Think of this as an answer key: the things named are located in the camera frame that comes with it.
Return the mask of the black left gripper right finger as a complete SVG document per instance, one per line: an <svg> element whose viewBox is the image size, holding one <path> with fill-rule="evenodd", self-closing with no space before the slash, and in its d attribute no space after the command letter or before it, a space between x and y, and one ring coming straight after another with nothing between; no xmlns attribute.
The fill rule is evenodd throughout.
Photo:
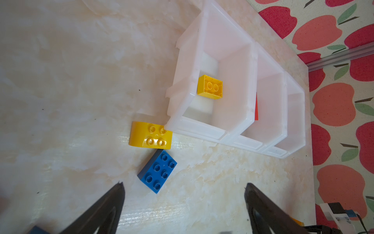
<svg viewBox="0 0 374 234"><path fill-rule="evenodd" d="M248 183L244 199L254 234L306 234L288 214L271 201L254 184Z"/></svg>

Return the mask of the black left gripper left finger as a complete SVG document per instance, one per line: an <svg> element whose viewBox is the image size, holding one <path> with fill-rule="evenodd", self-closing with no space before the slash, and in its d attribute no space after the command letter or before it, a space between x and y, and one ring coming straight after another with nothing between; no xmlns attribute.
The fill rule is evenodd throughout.
<svg viewBox="0 0 374 234"><path fill-rule="evenodd" d="M123 183L117 183L87 211L62 231L63 234L115 234L125 201Z"/></svg>

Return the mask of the white bin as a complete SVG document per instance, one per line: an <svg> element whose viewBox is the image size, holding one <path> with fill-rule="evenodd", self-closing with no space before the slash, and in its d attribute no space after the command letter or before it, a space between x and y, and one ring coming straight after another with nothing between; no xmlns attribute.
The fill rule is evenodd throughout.
<svg viewBox="0 0 374 234"><path fill-rule="evenodd" d="M165 128L231 144L255 116L258 51L255 41L216 1L177 40L177 66Z"/></svg>
<svg viewBox="0 0 374 234"><path fill-rule="evenodd" d="M285 70L258 43L258 120L247 127L232 147L265 153L287 137L287 81Z"/></svg>
<svg viewBox="0 0 374 234"><path fill-rule="evenodd" d="M287 137L266 151L265 155L284 159L306 144L305 136L305 92L286 73L287 81Z"/></svg>

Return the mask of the red brick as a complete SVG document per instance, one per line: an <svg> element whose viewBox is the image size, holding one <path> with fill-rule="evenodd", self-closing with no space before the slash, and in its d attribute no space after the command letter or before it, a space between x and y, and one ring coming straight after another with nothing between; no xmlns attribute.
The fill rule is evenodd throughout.
<svg viewBox="0 0 374 234"><path fill-rule="evenodd" d="M259 120L259 113L258 113L258 97L256 93L256 103L255 103L255 121Z"/></svg>

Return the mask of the yellow square brick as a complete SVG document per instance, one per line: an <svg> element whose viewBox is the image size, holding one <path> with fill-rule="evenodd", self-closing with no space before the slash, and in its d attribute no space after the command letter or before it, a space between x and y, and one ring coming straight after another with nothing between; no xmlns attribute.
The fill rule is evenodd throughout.
<svg viewBox="0 0 374 234"><path fill-rule="evenodd" d="M223 97L223 82L203 75L198 80L197 95L210 99L220 99Z"/></svg>

